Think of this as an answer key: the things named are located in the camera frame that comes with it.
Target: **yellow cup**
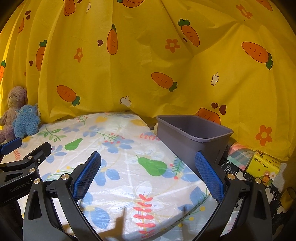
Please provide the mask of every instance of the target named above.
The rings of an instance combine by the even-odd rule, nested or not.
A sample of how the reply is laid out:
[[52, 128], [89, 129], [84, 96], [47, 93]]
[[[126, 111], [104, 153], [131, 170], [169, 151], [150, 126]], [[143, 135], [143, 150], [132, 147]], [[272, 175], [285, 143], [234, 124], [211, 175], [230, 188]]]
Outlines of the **yellow cup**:
[[296, 200], [296, 192], [293, 188], [288, 187], [281, 196], [281, 205], [285, 210], [289, 210], [294, 200]]

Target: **floral tablecloth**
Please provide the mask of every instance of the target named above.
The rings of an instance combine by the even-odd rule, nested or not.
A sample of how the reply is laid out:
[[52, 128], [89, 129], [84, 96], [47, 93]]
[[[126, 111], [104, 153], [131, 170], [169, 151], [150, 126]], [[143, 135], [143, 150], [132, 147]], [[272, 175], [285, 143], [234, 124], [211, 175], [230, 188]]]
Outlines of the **floral tablecloth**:
[[[93, 151], [101, 154], [102, 165], [78, 204], [102, 238], [152, 238], [172, 225], [176, 225], [174, 230], [180, 228], [180, 219], [194, 224], [191, 229], [196, 233], [217, 206], [205, 183], [140, 117], [129, 112], [91, 114], [43, 125], [3, 162], [21, 160], [44, 142], [52, 145], [52, 153], [39, 166], [43, 181], [71, 173]], [[19, 200], [22, 213], [26, 199]], [[58, 200], [54, 204], [71, 233]], [[192, 215], [198, 213], [199, 218], [184, 218], [183, 210], [187, 213], [193, 208]]]

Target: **green pear print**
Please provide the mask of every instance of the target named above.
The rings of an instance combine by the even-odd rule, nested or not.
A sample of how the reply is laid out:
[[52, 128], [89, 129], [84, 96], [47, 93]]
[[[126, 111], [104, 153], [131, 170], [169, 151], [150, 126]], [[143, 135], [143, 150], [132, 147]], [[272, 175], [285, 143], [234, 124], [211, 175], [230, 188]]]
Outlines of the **green pear print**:
[[79, 138], [75, 141], [72, 141], [72, 142], [66, 144], [65, 149], [66, 150], [75, 150], [79, 146], [80, 142], [82, 142], [82, 140], [83, 140], [82, 138]]
[[163, 161], [154, 161], [145, 157], [138, 157], [138, 163], [142, 165], [151, 176], [161, 176], [167, 170]]

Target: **orange carrot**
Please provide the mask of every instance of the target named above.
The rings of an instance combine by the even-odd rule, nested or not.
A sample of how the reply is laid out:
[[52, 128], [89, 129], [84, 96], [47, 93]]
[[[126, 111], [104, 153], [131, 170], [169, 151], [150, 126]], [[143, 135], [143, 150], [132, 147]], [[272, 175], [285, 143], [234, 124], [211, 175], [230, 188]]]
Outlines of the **orange carrot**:
[[243, 42], [242, 48], [254, 60], [266, 64], [268, 69], [271, 69], [271, 66], [274, 65], [273, 61], [271, 60], [271, 54], [268, 53], [267, 50], [262, 46], [251, 42]]
[[63, 0], [65, 1], [64, 15], [69, 16], [75, 12], [75, 2], [74, 0]]
[[59, 96], [67, 102], [72, 102], [73, 106], [80, 104], [80, 97], [76, 95], [74, 90], [70, 89], [67, 86], [59, 85], [57, 86], [57, 93]]
[[118, 39], [114, 23], [107, 37], [107, 50], [111, 55], [116, 54], [118, 50]]
[[170, 92], [173, 92], [177, 88], [178, 83], [174, 82], [173, 79], [166, 74], [154, 72], [151, 74], [151, 77], [160, 87], [169, 89]]
[[4, 68], [5, 67], [6, 67], [6, 63], [5, 63], [5, 60], [3, 60], [1, 62], [1, 66], [0, 66], [0, 83], [1, 83], [3, 75], [4, 75]]
[[221, 124], [219, 115], [205, 108], [200, 108], [200, 110], [195, 115], [207, 119], [209, 121]]
[[20, 27], [19, 27], [19, 33], [24, 29], [24, 25], [25, 25], [24, 18], [22, 18], [22, 21], [21, 21]]
[[178, 22], [179, 26], [181, 27], [181, 30], [186, 38], [188, 38], [194, 46], [198, 47], [200, 45], [200, 39], [198, 38], [198, 35], [196, 31], [190, 27], [189, 20], [185, 19], [183, 20], [180, 18], [180, 21]]
[[122, 3], [126, 7], [138, 7], [144, 0], [117, 0], [117, 2]]
[[262, 4], [264, 7], [266, 7], [269, 11], [272, 11], [272, 7], [270, 6], [270, 3], [268, 0], [256, 0], [258, 3]]
[[44, 56], [46, 43], [47, 43], [47, 40], [40, 42], [39, 43], [40, 48], [37, 50], [35, 62], [36, 62], [36, 67], [39, 71], [41, 70], [41, 65], [42, 65], [42, 60], [43, 60], [43, 56]]

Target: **yellow curtain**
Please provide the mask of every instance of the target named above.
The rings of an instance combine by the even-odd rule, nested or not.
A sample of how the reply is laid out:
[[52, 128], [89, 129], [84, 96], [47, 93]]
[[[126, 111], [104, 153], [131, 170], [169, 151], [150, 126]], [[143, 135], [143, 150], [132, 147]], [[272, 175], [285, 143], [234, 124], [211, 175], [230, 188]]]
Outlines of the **yellow curtain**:
[[295, 53], [269, 0], [25, 0], [0, 35], [1, 112], [21, 85], [45, 123], [196, 114], [286, 161], [296, 145]]

